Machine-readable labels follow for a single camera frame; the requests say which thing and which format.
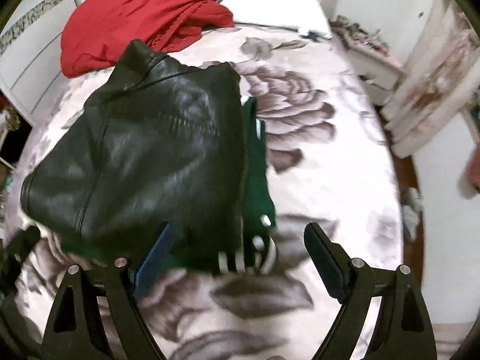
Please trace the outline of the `red garment on bed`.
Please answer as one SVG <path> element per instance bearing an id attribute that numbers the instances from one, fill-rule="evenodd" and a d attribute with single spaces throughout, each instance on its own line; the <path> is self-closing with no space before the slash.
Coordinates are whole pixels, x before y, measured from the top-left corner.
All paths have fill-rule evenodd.
<path id="1" fill-rule="evenodd" d="M 133 40 L 178 52 L 210 27 L 233 27 L 232 12 L 219 0 L 85 0 L 64 26 L 61 71 L 75 78 L 112 67 Z"/>

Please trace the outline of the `white pillow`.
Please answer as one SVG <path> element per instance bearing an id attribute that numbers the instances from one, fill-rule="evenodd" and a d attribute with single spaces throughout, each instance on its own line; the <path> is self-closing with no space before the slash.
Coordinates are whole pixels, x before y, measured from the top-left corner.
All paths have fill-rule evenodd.
<path id="1" fill-rule="evenodd" d="M 326 40 L 331 27 L 317 0 L 220 0 L 238 24 L 255 24 L 291 29 L 301 35 L 314 33 Z"/>

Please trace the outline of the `floral pink curtain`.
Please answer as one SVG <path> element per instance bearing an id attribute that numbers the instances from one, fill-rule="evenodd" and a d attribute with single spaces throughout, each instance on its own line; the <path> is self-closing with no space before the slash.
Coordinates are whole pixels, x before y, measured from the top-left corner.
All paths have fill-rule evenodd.
<path id="1" fill-rule="evenodd" d="M 397 158 L 426 145 L 479 86 L 479 36 L 455 0 L 434 0 L 405 75 L 381 109 Z"/>

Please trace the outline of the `white wardrobe with shelves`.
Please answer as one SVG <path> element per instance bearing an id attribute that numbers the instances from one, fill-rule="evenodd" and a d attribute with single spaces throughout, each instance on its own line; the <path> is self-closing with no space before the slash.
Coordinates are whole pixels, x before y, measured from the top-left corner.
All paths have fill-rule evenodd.
<path id="1" fill-rule="evenodd" d="M 21 0 L 1 31 L 1 92 L 30 125 L 51 112 L 67 82 L 60 40 L 75 0 Z"/>

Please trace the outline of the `green striped garment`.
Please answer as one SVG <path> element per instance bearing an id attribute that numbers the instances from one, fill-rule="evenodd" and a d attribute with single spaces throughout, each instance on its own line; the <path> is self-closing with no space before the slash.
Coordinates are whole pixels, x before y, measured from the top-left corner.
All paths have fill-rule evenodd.
<path id="1" fill-rule="evenodd" d="M 173 267 L 188 267 L 211 272 L 241 272 L 248 267 L 261 272 L 267 272 L 269 269 L 270 262 L 275 258 L 275 248 L 269 235 L 270 229 L 275 224 L 275 207 L 269 196 L 266 180 L 265 127 L 264 123 L 257 119 L 256 108 L 257 102 L 254 98 L 241 102 L 247 151 L 246 177 L 242 195 L 241 248 L 233 258 L 221 258 L 216 269 L 199 269 L 183 263 L 177 257 L 174 249 L 181 234 L 170 224 L 175 234 L 175 240 L 168 257 L 163 261 L 163 268 L 160 272 Z"/>

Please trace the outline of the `floral grey white bedspread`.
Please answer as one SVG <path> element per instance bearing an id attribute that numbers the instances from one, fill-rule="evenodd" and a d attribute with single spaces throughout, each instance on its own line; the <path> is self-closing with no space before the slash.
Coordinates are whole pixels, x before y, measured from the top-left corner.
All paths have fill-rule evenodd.
<path id="1" fill-rule="evenodd" d="M 399 192 L 378 118 L 337 41 L 239 24 L 176 53 L 228 62 L 265 122 L 277 263 L 265 277 L 175 270 L 140 309 L 169 359 L 310 359 L 338 312 L 304 248 L 310 222 L 353 257 L 402 261 Z"/>

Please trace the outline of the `black leather jacket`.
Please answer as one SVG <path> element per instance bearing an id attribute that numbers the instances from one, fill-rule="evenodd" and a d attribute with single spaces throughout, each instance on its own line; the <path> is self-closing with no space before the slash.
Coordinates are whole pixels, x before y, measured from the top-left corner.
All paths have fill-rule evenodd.
<path id="1" fill-rule="evenodd" d="M 82 115 L 25 178 L 20 205 L 102 262 L 146 252 L 163 224 L 177 257 L 216 269 L 242 246 L 247 151 L 240 77 L 132 41 Z"/>

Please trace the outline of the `white bedside table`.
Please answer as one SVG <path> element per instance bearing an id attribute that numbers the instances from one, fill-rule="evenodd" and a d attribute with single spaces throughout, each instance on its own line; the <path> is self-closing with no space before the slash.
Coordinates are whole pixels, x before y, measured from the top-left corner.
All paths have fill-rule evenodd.
<path id="1" fill-rule="evenodd" d="M 369 33 L 359 23 L 342 15 L 329 23 L 373 105 L 382 107 L 403 77 L 403 65 L 391 54 L 379 30 Z"/>

